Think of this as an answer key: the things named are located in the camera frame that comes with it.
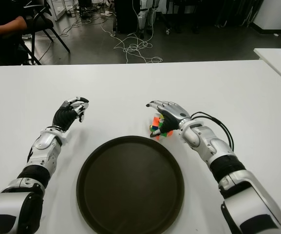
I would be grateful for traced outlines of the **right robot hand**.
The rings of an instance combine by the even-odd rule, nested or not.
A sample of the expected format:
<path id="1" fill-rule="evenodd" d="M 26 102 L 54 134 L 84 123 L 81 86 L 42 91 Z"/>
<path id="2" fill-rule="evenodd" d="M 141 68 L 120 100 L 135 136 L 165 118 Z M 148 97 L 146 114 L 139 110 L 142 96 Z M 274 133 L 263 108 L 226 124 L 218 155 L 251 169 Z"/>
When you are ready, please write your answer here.
<path id="1" fill-rule="evenodd" d="M 171 101 L 153 100 L 147 103 L 146 107 L 154 108 L 164 118 L 162 126 L 150 134 L 151 138 L 178 130 L 182 121 L 191 120 L 189 113 L 184 108 Z"/>

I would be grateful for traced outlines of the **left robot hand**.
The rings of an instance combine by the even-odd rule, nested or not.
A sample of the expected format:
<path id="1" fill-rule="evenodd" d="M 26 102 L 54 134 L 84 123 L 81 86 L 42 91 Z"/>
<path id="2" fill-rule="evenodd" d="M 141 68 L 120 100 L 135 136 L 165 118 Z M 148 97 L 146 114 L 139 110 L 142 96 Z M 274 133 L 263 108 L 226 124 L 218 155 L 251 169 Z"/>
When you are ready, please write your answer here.
<path id="1" fill-rule="evenodd" d="M 89 100 L 83 97 L 74 97 L 62 103 L 56 111 L 52 126 L 66 132 L 76 119 L 83 122 L 85 111 L 89 106 Z"/>

